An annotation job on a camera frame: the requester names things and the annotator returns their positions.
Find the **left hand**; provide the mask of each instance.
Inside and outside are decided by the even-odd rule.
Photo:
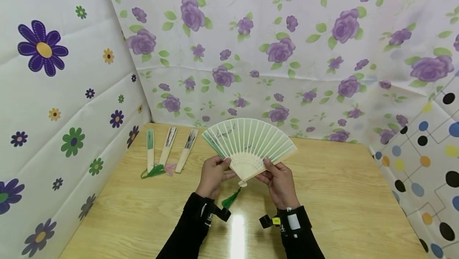
[[[221,183],[236,176],[234,172],[224,173],[231,164],[231,159],[221,159],[216,155],[206,159],[202,165],[201,178],[196,194],[203,198],[215,199],[220,192]]]

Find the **orange dot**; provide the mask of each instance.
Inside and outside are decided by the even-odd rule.
[[[431,164],[430,158],[428,156],[425,156],[425,155],[421,156],[421,158],[419,159],[419,162],[424,167],[429,167],[430,164]]]
[[[388,167],[388,166],[390,165],[389,157],[383,156],[383,157],[382,157],[382,164],[383,164],[384,166],[387,166],[387,167]]]
[[[427,212],[422,214],[422,221],[424,222],[425,225],[431,225],[433,222],[433,218],[431,214],[428,214]]]

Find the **open folding fan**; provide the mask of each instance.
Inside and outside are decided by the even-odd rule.
[[[226,159],[241,181],[246,181],[265,171],[263,159],[268,157],[277,164],[296,151],[296,146],[277,127],[253,118],[235,118],[215,124],[203,132],[202,137]]]

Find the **black dot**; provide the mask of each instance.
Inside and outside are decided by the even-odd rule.
[[[440,233],[448,241],[454,241],[456,235],[454,235],[454,231],[447,223],[440,223]]]
[[[405,184],[401,180],[396,180],[395,181],[395,188],[399,192],[405,192],[406,191]]]
[[[426,242],[424,240],[422,240],[422,239],[419,239],[419,241],[420,241],[422,247],[424,248],[424,251],[429,252],[429,247],[426,244]]]
[[[450,103],[454,102],[454,99],[456,99],[456,96],[453,93],[447,93],[443,97],[443,103],[445,105],[449,105]]]
[[[428,143],[428,138],[427,138],[427,136],[421,135],[420,137],[418,137],[418,144],[419,144],[420,146],[423,147],[423,146],[426,145],[427,143]]]
[[[448,171],[446,173],[446,183],[451,187],[459,187],[459,173]]]

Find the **yellow flower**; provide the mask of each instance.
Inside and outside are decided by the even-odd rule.
[[[51,110],[49,110],[48,117],[51,119],[51,121],[58,120],[61,118],[61,112],[58,108],[52,108]]]
[[[106,50],[104,50],[104,59],[105,59],[105,62],[107,64],[111,64],[114,62],[114,59],[115,59],[115,56],[114,56],[114,53],[112,50],[110,50],[109,48],[107,48]]]

